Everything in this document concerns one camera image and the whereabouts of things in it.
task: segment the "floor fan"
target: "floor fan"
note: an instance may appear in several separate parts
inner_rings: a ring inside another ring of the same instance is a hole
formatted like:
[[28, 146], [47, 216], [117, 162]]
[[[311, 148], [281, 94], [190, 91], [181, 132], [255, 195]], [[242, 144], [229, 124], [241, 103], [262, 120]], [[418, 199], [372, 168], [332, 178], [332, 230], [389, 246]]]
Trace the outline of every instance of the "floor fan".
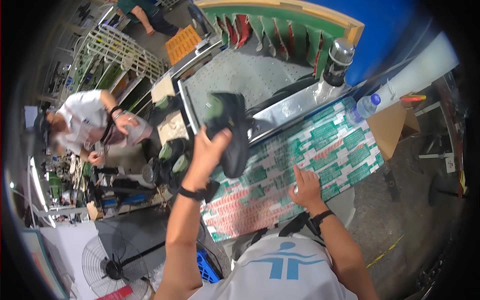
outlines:
[[99, 299], [141, 300], [148, 291], [142, 254], [123, 237], [100, 234], [82, 254], [82, 270]]

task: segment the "plastic bottle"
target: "plastic bottle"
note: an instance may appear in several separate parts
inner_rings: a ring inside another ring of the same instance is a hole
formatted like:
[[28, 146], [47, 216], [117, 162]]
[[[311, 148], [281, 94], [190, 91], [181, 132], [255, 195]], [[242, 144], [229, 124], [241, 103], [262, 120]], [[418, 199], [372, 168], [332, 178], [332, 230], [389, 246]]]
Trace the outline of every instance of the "plastic bottle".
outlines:
[[371, 117], [377, 110], [380, 101], [380, 96], [377, 94], [363, 96], [346, 115], [347, 122], [355, 125]]

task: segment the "yellow floor line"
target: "yellow floor line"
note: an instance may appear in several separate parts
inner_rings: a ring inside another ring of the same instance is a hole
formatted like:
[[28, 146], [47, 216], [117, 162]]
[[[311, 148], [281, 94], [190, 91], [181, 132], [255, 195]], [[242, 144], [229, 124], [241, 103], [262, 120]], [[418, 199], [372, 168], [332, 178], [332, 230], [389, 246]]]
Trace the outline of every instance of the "yellow floor line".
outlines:
[[382, 255], [380, 255], [379, 257], [375, 258], [373, 262], [369, 263], [368, 266], [367, 266], [367, 268], [369, 268], [372, 264], [376, 263], [377, 261], [381, 260], [381, 258], [384, 257], [385, 254], [387, 254], [390, 250], [392, 250], [393, 248], [395, 248], [395, 246], [398, 244], [398, 242], [399, 242], [402, 238], [403, 238], [403, 235], [402, 235], [399, 239], [397, 239], [396, 242], [395, 242], [392, 246], [390, 246], [390, 248], [388, 248], [387, 251], [383, 252]]

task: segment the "hand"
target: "hand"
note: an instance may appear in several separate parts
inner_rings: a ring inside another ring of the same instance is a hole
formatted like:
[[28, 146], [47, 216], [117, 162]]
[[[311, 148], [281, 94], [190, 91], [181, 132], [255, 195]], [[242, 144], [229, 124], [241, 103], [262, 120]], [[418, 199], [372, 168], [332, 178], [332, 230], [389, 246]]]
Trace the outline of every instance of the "hand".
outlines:
[[309, 211], [325, 205], [322, 201], [320, 182], [318, 175], [310, 171], [301, 171], [296, 165], [293, 166], [295, 179], [297, 180], [298, 193], [295, 195], [295, 186], [292, 186], [288, 194], [292, 201], [306, 207]]
[[149, 36], [152, 36], [155, 33], [155, 29], [153, 29], [153, 27], [151, 25], [145, 27], [145, 30], [147, 31], [147, 34]]
[[127, 128], [125, 128], [125, 126], [128, 125], [128, 126], [136, 127], [138, 126], [138, 122], [137, 120], [135, 120], [135, 116], [133, 114], [127, 112], [127, 113], [124, 113], [123, 115], [119, 115], [119, 117], [115, 119], [115, 125], [117, 126], [118, 130], [121, 133], [128, 135], [128, 130]]
[[205, 131], [206, 127], [202, 126], [195, 136], [192, 163], [182, 182], [182, 186], [192, 192], [206, 187], [210, 174], [232, 139], [232, 132], [227, 128], [217, 133], [211, 141]]
[[90, 154], [88, 155], [88, 161], [94, 166], [103, 165], [103, 157], [98, 156], [97, 151], [90, 152]]

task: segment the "orange plastic grate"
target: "orange plastic grate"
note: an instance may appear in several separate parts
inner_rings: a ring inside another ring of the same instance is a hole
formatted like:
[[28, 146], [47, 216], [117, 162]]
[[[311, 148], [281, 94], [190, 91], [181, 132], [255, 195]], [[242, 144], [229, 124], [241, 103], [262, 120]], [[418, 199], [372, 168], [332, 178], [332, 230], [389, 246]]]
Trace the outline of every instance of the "orange plastic grate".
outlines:
[[195, 32], [192, 25], [188, 25], [165, 43], [168, 58], [170, 59], [172, 66], [192, 52], [195, 49], [195, 46], [201, 41], [202, 40]]

